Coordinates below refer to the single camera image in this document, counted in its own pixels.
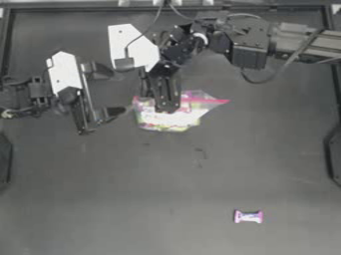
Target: robotic arm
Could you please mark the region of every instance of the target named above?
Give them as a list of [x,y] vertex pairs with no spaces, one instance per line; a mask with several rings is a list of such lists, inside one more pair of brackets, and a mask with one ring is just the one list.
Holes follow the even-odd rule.
[[[229,63],[241,69],[243,77],[255,84],[272,81],[295,61],[307,64],[336,64],[341,60],[341,32],[320,30],[300,24],[269,23],[256,15],[227,11],[198,13],[194,19],[188,19],[189,24],[174,26],[172,31],[164,31],[161,34],[157,42],[161,60],[152,69],[140,68],[141,96],[156,99],[158,112],[172,114],[180,108],[178,70],[204,50],[223,54]],[[284,60],[283,67],[264,81],[252,80],[247,70],[263,70],[269,57]],[[132,59],[128,52],[126,58],[121,59],[118,64],[126,65]],[[26,107],[2,108],[0,117],[38,117],[54,106],[67,107],[73,112],[79,134],[89,133],[97,126],[114,120],[126,108],[96,109],[87,83],[92,77],[101,77],[104,74],[105,77],[110,77],[112,70],[97,63],[86,65],[78,61],[77,65],[79,71],[75,77],[82,81],[81,86],[67,87],[58,95],[53,90],[54,79],[49,85],[45,75],[29,81],[5,83],[5,87],[14,89],[17,95],[23,91]]]
[[[180,107],[181,82],[178,69],[202,50],[223,54],[241,69],[253,84],[272,81],[296,61],[307,64],[335,64],[341,60],[341,32],[307,25],[269,23],[252,14],[227,11],[198,13],[193,22],[174,26],[161,44],[162,59],[148,73],[142,71],[145,97],[154,97],[157,110],[173,113]],[[285,61],[264,81],[253,81],[248,69],[263,70],[267,60]]]

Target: black wire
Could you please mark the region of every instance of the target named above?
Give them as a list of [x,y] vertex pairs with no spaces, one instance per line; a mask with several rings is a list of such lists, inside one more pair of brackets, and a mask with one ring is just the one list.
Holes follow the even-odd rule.
[[308,39],[303,42],[300,48],[296,50],[296,52],[292,54],[291,58],[287,60],[287,62],[284,63],[284,65],[281,66],[281,68],[264,80],[261,81],[255,81],[252,80],[248,75],[245,74],[244,69],[241,70],[241,75],[244,77],[244,79],[252,83],[252,84],[265,84],[271,81],[275,80],[275,78],[281,75],[284,73],[284,71],[288,69],[288,67],[291,66],[291,64],[296,61],[297,57],[300,56],[300,54],[307,50],[307,48],[309,47],[309,45],[312,44],[312,42],[315,41],[318,35],[322,33],[322,30],[316,30],[311,36],[308,37]]
[[130,52],[129,52],[129,47],[140,40],[140,38],[141,38],[142,36],[145,36],[145,35],[149,33],[150,29],[153,28],[156,22],[158,21],[158,19],[160,19],[160,17],[161,17],[164,8],[165,8],[165,1],[164,1],[164,3],[161,3],[161,7],[160,7],[160,10],[158,10],[156,19],[154,19],[153,23],[150,24],[149,28],[148,28],[146,31],[142,33],[142,35],[138,36],[138,37],[128,44],[128,46],[125,47],[126,56],[129,56],[129,54],[130,54]]

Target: candy wrapper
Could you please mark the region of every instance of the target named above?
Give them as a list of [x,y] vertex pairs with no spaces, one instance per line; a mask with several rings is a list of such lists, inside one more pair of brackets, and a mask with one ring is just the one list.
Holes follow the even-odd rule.
[[216,107],[229,103],[219,100],[204,91],[181,93],[181,108],[173,113],[157,113],[156,100],[134,98],[134,109],[140,127],[157,131],[186,131],[200,125],[200,118]]

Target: dark gray floor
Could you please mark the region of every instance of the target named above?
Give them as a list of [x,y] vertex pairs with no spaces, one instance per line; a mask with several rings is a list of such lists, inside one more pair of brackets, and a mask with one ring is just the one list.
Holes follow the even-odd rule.
[[[320,26],[319,13],[271,20]],[[110,64],[108,25],[148,14],[18,15],[11,74],[39,74],[65,46]],[[165,15],[164,27],[172,26]],[[269,70],[276,69],[271,63]],[[323,139],[338,122],[331,69],[295,64],[263,86],[205,53],[184,86],[232,103],[185,133],[148,132],[133,115],[77,136],[71,119],[7,123],[14,182],[0,197],[2,255],[332,254],[341,235],[341,190],[327,177]],[[137,75],[96,84],[104,104],[129,104]],[[233,209],[265,223],[235,224]]]

